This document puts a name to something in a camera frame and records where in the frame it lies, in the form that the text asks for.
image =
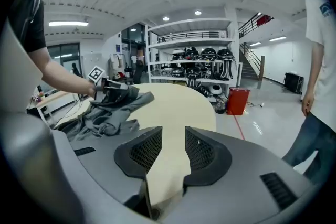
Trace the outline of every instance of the beige table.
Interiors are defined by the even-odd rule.
[[[170,83],[135,85],[140,92],[152,92],[155,100],[134,111],[128,120],[137,119],[140,128],[163,126],[162,150],[147,175],[151,204],[162,202],[182,189],[184,176],[190,174],[189,158],[184,150],[185,127],[216,131],[215,111],[209,101],[195,90]],[[80,110],[60,123],[75,118],[89,105],[85,100]],[[75,106],[68,112],[78,110]]]
[[[48,124],[48,122],[46,121],[46,119],[44,118],[44,115],[43,115],[43,112],[42,112],[42,108],[44,108],[45,106],[47,107],[47,112],[48,114],[50,115],[50,118],[53,120],[53,122],[55,123],[54,121],[54,118],[51,114],[51,111],[49,110],[48,108],[48,104],[50,104],[51,102],[54,102],[56,101],[57,99],[59,98],[62,98],[63,96],[65,95],[68,95],[68,94],[72,94],[73,96],[73,99],[74,101],[76,102],[77,99],[78,99],[78,96],[74,93],[70,93],[70,92],[63,92],[63,91],[58,91],[56,93],[53,93],[47,97],[45,97],[43,100],[41,100],[41,102],[37,103],[36,105],[32,106],[32,108],[37,108],[37,111],[38,111],[38,114],[40,115],[41,119],[46,123]]]

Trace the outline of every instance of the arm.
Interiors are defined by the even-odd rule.
[[[307,91],[302,101],[302,112],[305,116],[307,116],[307,114],[311,110],[314,102],[314,86],[321,70],[323,55],[323,45],[314,42],[311,54],[311,67]]]
[[[43,81],[50,86],[66,92],[94,96],[95,85],[86,79],[71,74],[59,63],[53,61],[46,47],[30,52],[29,56],[38,69],[41,70]]]

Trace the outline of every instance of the white t-shirt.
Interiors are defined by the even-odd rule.
[[[306,0],[306,37],[324,46],[311,113],[336,132],[336,15],[329,0]]]

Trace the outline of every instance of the black mesh grille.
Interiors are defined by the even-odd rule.
[[[146,169],[151,169],[162,148],[162,129],[145,141],[132,147],[130,157]]]
[[[185,151],[189,157],[192,172],[205,168],[215,158],[213,147],[188,130],[185,132]]]
[[[80,148],[79,150],[75,150],[74,152],[76,156],[80,156],[80,155],[88,154],[94,151],[96,150],[93,147],[89,146],[89,147]]]
[[[260,176],[274,200],[281,210],[286,209],[297,200],[295,194],[287,187],[276,173],[269,173]]]

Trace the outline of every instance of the staircase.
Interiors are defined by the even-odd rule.
[[[264,76],[265,56],[261,56],[261,59],[259,59],[250,47],[246,43],[243,43],[239,46],[239,61],[243,63],[241,71],[243,79],[262,80]]]
[[[242,79],[259,80],[259,77],[254,71],[253,67],[241,51],[239,51],[239,61],[243,63],[243,70],[241,72]]]

